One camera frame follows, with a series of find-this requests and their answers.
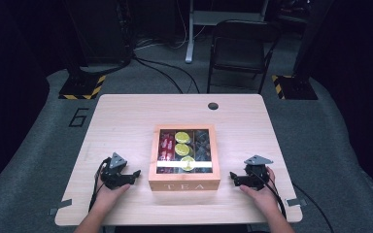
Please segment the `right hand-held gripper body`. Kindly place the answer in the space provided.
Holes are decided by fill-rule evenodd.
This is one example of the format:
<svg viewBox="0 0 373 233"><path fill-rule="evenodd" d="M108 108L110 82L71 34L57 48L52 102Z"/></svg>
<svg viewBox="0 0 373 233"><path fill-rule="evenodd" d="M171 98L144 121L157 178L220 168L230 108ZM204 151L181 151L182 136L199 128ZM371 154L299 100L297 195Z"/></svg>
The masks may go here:
<svg viewBox="0 0 373 233"><path fill-rule="evenodd" d="M249 176L249 187L257 190L263 189L270 179L266 165L272 164L273 161L256 154L245 160L244 163L246 164L246 174Z"/></svg>

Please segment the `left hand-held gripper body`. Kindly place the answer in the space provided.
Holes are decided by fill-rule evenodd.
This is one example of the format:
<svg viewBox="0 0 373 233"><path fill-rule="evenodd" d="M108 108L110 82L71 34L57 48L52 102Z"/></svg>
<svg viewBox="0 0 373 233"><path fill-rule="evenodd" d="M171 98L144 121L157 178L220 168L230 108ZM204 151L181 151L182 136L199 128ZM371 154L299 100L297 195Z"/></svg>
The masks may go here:
<svg viewBox="0 0 373 233"><path fill-rule="evenodd" d="M127 161L116 152L106 158L101 165L101 181L110 189L116 189L126 184L126 179L121 171Z"/></svg>

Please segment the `wooden tea box glass lid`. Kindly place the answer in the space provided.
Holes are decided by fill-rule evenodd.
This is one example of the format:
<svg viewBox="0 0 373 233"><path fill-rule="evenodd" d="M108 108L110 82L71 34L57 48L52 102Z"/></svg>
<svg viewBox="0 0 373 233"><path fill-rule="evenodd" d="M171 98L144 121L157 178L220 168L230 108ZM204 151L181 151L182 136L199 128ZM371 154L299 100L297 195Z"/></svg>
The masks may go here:
<svg viewBox="0 0 373 233"><path fill-rule="evenodd" d="M208 130L210 139L211 160L195 160L194 134L196 130ZM158 161L160 134L175 134L179 131L186 132L190 137L190 155L194 158L194 169L187 172L181 166L181 159L174 153L173 161ZM201 191L217 190L220 185L220 161L216 140L215 126L211 124L169 124L158 125L153 133L152 157L149 171L149 184L152 191Z"/></svg>

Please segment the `person's left hand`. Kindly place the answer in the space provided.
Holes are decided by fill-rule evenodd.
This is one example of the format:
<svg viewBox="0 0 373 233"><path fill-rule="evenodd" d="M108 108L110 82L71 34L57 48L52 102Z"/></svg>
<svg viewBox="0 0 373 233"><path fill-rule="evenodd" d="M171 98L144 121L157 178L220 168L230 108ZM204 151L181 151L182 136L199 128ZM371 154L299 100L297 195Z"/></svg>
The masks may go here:
<svg viewBox="0 0 373 233"><path fill-rule="evenodd" d="M96 213L108 213L116 205L121 195L129 188L129 184L116 189L110 189L105 186L100 187L91 210Z"/></svg>

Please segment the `person's right hand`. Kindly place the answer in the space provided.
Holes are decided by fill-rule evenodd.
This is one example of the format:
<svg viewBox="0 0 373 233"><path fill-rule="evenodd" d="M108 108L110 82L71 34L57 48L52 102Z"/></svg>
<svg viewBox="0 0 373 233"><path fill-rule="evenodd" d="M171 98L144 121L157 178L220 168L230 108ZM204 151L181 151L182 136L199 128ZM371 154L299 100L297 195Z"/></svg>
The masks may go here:
<svg viewBox="0 0 373 233"><path fill-rule="evenodd" d="M271 191L268 187L264 187L261 190L254 190L243 184L239 188L254 200L255 206L266 218L282 215L278 207L275 191Z"/></svg>

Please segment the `red coffee sachet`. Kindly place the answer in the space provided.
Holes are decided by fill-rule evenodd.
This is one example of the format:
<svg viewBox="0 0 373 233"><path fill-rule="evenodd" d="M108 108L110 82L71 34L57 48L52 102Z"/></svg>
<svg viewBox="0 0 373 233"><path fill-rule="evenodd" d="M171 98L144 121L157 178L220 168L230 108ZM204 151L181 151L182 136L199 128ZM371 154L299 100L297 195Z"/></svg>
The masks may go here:
<svg viewBox="0 0 373 233"><path fill-rule="evenodd" d="M159 150L158 150L158 158L157 158L158 161L163 161L166 159L167 139L168 139L167 133L160 134Z"/></svg>
<svg viewBox="0 0 373 233"><path fill-rule="evenodd" d="M168 140L167 140L167 154L166 154L166 160L167 161L173 161L175 158L175 138L173 134L168 135Z"/></svg>

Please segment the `pile of dark tea bags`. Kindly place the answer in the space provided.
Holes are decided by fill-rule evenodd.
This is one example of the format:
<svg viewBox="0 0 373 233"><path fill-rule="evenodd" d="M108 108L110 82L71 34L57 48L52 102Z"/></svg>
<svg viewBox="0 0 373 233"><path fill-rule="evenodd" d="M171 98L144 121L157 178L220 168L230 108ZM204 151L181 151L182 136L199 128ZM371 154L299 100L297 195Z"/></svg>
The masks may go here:
<svg viewBox="0 0 373 233"><path fill-rule="evenodd" d="M208 130L196 130L194 134L195 160L208 162L211 160L210 139Z"/></svg>

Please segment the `grey tape piece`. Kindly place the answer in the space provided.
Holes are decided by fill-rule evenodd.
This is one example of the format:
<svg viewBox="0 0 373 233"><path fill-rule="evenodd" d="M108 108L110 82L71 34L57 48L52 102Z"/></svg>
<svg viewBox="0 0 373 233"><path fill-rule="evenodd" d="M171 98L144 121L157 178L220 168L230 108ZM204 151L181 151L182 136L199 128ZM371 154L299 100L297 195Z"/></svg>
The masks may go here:
<svg viewBox="0 0 373 233"><path fill-rule="evenodd" d="M304 199L299 198L286 199L286 203L289 207L303 207L307 205L307 202Z"/></svg>
<svg viewBox="0 0 373 233"><path fill-rule="evenodd" d="M72 205L72 199L67 199L59 202L55 207L50 208L48 211L49 216L55 216L59 209Z"/></svg>

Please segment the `yellow-green round capsule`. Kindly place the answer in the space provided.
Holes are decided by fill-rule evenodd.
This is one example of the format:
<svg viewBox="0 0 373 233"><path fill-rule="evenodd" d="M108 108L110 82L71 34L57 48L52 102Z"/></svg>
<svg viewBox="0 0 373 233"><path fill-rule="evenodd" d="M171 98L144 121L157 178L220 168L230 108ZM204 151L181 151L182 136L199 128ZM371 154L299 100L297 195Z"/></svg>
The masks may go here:
<svg viewBox="0 0 373 233"><path fill-rule="evenodd" d="M191 157L191 156L185 156L181 159L181 162L182 162L182 166L181 168L184 170L184 171L191 171L194 169L194 158Z"/></svg>
<svg viewBox="0 0 373 233"><path fill-rule="evenodd" d="M189 135L184 131L179 131L175 134L175 140L179 144L189 144L190 143L190 137Z"/></svg>
<svg viewBox="0 0 373 233"><path fill-rule="evenodd" d="M187 156L191 153L191 148L189 145L186 144L177 144L175 146L175 153L179 156Z"/></svg>

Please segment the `black stand with striped base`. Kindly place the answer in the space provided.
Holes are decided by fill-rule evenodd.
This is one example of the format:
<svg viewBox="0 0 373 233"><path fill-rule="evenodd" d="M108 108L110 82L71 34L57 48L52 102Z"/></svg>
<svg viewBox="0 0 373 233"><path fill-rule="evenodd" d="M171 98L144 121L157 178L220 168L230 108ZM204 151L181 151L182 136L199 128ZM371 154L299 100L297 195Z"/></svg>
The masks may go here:
<svg viewBox="0 0 373 233"><path fill-rule="evenodd" d="M72 52L65 24L58 19L53 27L57 39L57 51L62 64L68 72L68 79L59 90L61 99L93 99L105 80L103 72L83 71Z"/></svg>
<svg viewBox="0 0 373 233"><path fill-rule="evenodd" d="M325 20L334 0L314 0L310 18L296 56L292 74L273 76L273 84L280 99L317 100L309 79L319 62L325 41Z"/></svg>

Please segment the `black folding chair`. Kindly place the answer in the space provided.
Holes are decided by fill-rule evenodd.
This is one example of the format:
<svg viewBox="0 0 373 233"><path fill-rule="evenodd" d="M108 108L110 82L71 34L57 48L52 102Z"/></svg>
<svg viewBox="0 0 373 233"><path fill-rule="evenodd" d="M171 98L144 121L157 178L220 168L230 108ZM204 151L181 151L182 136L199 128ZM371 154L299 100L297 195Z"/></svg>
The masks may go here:
<svg viewBox="0 0 373 233"><path fill-rule="evenodd" d="M270 60L282 36L277 23L227 19L219 22L213 30L210 47L210 61L206 92L211 86L243 88L237 81L214 82L213 71L223 70L253 74L253 79L261 74L259 88L263 89Z"/></svg>

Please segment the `black cabinet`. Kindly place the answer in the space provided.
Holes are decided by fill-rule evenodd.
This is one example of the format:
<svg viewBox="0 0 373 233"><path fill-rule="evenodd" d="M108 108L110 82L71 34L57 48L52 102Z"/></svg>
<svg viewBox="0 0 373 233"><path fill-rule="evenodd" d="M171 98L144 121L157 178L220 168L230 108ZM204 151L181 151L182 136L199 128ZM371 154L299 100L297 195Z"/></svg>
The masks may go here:
<svg viewBox="0 0 373 233"><path fill-rule="evenodd" d="M65 0L87 65L125 66L130 34L121 0Z"/></svg>

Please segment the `white desk frame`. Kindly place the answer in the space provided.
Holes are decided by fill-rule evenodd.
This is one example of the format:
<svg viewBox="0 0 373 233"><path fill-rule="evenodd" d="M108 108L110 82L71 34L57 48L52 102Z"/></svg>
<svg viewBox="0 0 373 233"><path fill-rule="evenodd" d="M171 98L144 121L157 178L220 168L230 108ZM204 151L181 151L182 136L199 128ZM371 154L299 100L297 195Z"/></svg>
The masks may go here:
<svg viewBox="0 0 373 233"><path fill-rule="evenodd" d="M187 49L185 62L192 62L194 51L194 26L214 26L219 22L227 19L242 19L242 20L264 20L269 0L261 0L261 9L255 13L243 12L225 12L225 11L198 11L194 9L195 0L189 0L188 10L188 33L187 33Z"/></svg>

